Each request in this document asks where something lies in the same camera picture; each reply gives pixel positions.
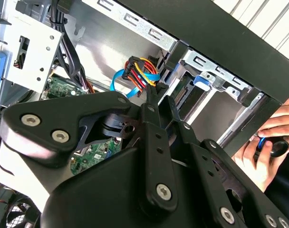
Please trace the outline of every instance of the hand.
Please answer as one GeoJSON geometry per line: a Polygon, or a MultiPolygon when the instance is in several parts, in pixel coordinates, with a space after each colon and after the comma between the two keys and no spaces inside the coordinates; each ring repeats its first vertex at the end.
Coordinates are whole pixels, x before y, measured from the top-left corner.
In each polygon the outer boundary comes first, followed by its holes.
{"type": "Polygon", "coordinates": [[[244,173],[261,189],[266,190],[268,185],[274,179],[279,166],[286,158],[289,150],[278,158],[273,158],[270,161],[270,151],[272,142],[265,142],[257,163],[254,161],[254,154],[259,144],[259,137],[254,137],[251,142],[243,145],[239,151],[232,157],[235,163],[244,171],[244,173]]]}
{"type": "Polygon", "coordinates": [[[285,136],[289,143],[289,99],[259,129],[259,137],[285,136]]]}

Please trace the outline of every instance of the screw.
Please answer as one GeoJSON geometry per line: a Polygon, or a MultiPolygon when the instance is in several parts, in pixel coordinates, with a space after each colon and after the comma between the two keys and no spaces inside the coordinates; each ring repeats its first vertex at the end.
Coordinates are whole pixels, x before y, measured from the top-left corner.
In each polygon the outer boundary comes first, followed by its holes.
{"type": "Polygon", "coordinates": [[[171,199],[171,191],[170,189],[164,185],[164,184],[159,184],[157,187],[156,187],[156,192],[157,194],[160,196],[160,198],[162,198],[163,200],[170,200],[171,199]]]}
{"type": "Polygon", "coordinates": [[[122,97],[119,97],[118,101],[120,101],[121,103],[126,103],[125,99],[123,99],[122,97]]]}
{"type": "Polygon", "coordinates": [[[209,144],[210,144],[211,147],[216,148],[216,145],[215,145],[214,142],[210,141],[209,144]]]}
{"type": "Polygon", "coordinates": [[[234,216],[227,208],[221,208],[221,215],[229,224],[234,223],[234,216]]]}
{"type": "Polygon", "coordinates": [[[150,106],[150,105],[148,105],[148,109],[149,109],[150,111],[152,111],[152,112],[155,112],[155,109],[154,109],[152,106],[150,106]]]}
{"type": "Polygon", "coordinates": [[[282,219],[281,217],[279,217],[279,222],[284,228],[289,228],[288,223],[284,219],[282,219]]]}
{"type": "Polygon", "coordinates": [[[184,126],[185,128],[187,128],[188,130],[190,130],[190,126],[189,126],[188,124],[183,123],[183,126],[184,126]]]}
{"type": "Polygon", "coordinates": [[[277,223],[276,223],[276,221],[273,219],[273,217],[271,217],[270,215],[266,215],[266,219],[267,219],[268,223],[269,223],[272,227],[277,227],[277,223]]]}
{"type": "Polygon", "coordinates": [[[51,134],[53,140],[59,143],[66,143],[69,140],[69,135],[65,131],[57,130],[51,134]]]}
{"type": "Polygon", "coordinates": [[[22,116],[21,121],[23,124],[30,126],[30,127],[37,126],[41,123],[39,117],[37,117],[36,115],[32,115],[32,114],[26,114],[22,116]]]}

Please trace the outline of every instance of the orange wire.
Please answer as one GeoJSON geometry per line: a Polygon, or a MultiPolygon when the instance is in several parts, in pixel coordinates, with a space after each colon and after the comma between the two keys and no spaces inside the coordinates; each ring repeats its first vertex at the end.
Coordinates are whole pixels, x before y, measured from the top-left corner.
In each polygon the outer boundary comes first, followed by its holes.
{"type": "Polygon", "coordinates": [[[94,93],[95,93],[95,90],[93,89],[92,85],[91,85],[88,81],[87,81],[87,86],[88,86],[90,92],[91,92],[92,94],[94,94],[94,93]]]}
{"type": "Polygon", "coordinates": [[[132,79],[131,76],[128,76],[127,78],[130,79],[130,80],[133,82],[133,84],[140,90],[140,92],[143,91],[143,90],[140,88],[140,86],[136,83],[136,81],[135,81],[134,79],[132,79]]]}

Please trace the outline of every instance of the green circuit board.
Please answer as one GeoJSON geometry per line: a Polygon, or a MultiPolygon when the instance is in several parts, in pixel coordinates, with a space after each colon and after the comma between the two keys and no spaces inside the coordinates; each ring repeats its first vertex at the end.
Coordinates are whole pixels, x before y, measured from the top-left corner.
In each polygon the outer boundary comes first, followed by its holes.
{"type": "MultiPolygon", "coordinates": [[[[50,77],[41,99],[53,99],[66,96],[85,94],[80,88],[69,83],[61,77],[50,77]]],[[[71,158],[71,171],[74,175],[96,165],[120,151],[120,142],[116,138],[106,143],[90,145],[73,154],[71,158]]]]}
{"type": "Polygon", "coordinates": [[[42,99],[53,99],[66,96],[86,94],[80,88],[69,84],[64,78],[50,77],[46,84],[46,89],[42,94],[42,99]]]}
{"type": "Polygon", "coordinates": [[[96,165],[120,151],[120,144],[116,139],[106,143],[90,145],[83,150],[74,153],[71,159],[71,171],[74,175],[96,165]]]}

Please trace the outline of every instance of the black wire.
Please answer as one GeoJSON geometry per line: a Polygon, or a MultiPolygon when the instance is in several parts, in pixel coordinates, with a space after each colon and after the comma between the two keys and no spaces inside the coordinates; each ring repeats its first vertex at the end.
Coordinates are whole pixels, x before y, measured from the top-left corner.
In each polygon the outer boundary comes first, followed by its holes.
{"type": "Polygon", "coordinates": [[[81,69],[80,60],[65,30],[64,14],[57,9],[57,5],[58,0],[52,0],[50,22],[54,29],[64,34],[61,39],[61,46],[63,47],[65,55],[67,56],[68,66],[65,63],[63,53],[60,47],[57,52],[57,58],[60,65],[64,68],[70,79],[74,81],[78,86],[81,86],[80,82],[77,81],[77,74],[81,69]]]}

